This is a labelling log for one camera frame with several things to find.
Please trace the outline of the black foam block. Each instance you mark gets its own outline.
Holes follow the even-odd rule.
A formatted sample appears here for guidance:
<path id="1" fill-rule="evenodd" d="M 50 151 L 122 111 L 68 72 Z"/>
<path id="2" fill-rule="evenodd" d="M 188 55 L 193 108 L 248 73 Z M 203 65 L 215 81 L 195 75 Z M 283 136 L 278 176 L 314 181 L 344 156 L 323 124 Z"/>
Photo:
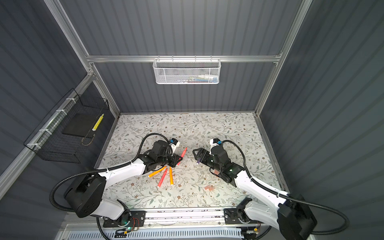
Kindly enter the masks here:
<path id="1" fill-rule="evenodd" d="M 62 134 L 90 139 L 95 133 L 92 128 L 96 121 L 97 115 L 75 114 L 62 130 Z"/>

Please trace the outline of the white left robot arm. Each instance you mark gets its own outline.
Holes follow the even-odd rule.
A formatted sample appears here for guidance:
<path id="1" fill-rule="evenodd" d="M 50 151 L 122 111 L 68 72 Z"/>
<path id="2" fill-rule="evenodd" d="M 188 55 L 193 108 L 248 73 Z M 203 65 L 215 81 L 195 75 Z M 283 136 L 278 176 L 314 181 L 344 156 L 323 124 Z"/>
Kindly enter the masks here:
<path id="1" fill-rule="evenodd" d="M 119 165 L 115 170 L 75 177 L 64 198 L 79 218 L 104 217 L 126 226 L 132 222 L 129 208 L 120 200 L 104 197 L 104 192 L 120 182 L 153 172 L 157 167 L 175 167 L 183 158 L 175 154 L 180 142 L 158 140 L 151 150 L 139 154 L 133 163 Z"/>

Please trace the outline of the yellow marker in basket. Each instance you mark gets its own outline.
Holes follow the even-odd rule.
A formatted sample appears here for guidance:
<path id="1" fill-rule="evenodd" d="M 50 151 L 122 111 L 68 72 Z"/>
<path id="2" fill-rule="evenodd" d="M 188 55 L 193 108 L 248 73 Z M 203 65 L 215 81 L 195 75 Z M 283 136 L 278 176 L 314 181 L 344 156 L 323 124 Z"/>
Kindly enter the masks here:
<path id="1" fill-rule="evenodd" d="M 95 132 L 98 129 L 98 127 L 101 124 L 103 118 L 104 118 L 104 114 L 101 114 L 100 117 L 98 118 L 98 120 L 96 121 L 96 123 L 94 124 L 93 128 L 92 128 L 93 132 Z"/>

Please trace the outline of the yellow orange marker pen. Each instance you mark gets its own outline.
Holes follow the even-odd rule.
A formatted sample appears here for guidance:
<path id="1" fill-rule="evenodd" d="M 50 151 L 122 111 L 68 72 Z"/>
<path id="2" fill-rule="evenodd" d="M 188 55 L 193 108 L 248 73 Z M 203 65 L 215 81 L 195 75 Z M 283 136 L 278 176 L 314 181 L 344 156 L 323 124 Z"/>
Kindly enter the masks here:
<path id="1" fill-rule="evenodd" d="M 169 174 L 170 174 L 170 185 L 173 186 L 174 185 L 174 179 L 173 179 L 173 169 L 172 169 L 172 167 L 170 167 Z"/>

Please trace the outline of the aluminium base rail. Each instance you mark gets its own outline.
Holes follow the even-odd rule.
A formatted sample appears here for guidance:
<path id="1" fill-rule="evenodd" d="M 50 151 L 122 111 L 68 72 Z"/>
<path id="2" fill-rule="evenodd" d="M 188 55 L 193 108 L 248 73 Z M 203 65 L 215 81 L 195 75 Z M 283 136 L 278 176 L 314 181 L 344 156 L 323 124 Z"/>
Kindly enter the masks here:
<path id="1" fill-rule="evenodd" d="M 228 207 L 142 209 L 146 214 L 139 217 L 141 229 L 245 227 L 239 220 L 231 220 L 225 214 Z"/>

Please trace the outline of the pink red marker pen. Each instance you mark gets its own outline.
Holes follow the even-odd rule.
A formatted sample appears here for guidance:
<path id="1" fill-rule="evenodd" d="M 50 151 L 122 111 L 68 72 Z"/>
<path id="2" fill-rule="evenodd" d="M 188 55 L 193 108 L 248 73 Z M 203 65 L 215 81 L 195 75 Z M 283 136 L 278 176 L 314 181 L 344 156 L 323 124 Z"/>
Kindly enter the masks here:
<path id="1" fill-rule="evenodd" d="M 184 149 L 184 151 L 182 152 L 182 154 L 181 154 L 181 156 L 180 156 L 180 158 L 179 158 L 179 160 L 178 160 L 178 163 L 177 163 L 178 166 L 180 165 L 180 162 L 183 160 L 183 158 L 184 158 L 184 156 L 185 156 L 187 150 L 188 150 L 188 148 L 186 147 L 186 148 Z"/>

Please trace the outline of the pens in white basket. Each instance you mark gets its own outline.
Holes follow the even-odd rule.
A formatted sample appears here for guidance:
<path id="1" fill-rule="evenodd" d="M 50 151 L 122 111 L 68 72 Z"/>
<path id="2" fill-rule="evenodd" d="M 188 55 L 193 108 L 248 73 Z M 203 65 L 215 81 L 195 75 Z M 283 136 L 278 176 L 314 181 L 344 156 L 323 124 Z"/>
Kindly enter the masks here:
<path id="1" fill-rule="evenodd" d="M 167 81 L 178 84 L 217 84 L 219 75 L 172 76 L 167 77 Z"/>

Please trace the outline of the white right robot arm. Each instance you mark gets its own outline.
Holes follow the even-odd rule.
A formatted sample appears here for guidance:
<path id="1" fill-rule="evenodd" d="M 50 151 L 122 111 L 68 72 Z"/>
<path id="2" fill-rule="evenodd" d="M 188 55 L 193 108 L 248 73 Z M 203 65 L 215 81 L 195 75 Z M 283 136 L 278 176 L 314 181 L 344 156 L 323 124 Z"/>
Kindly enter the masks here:
<path id="1" fill-rule="evenodd" d="M 210 151 L 195 149 L 193 154 L 197 163 L 214 170 L 214 175 L 250 194 L 236 208 L 225 210 L 227 222 L 261 222 L 279 230 L 287 240 L 306 240 L 311 235 L 317 220 L 310 208 L 286 200 L 287 192 L 249 176 L 244 167 L 231 162 L 222 146 Z"/>

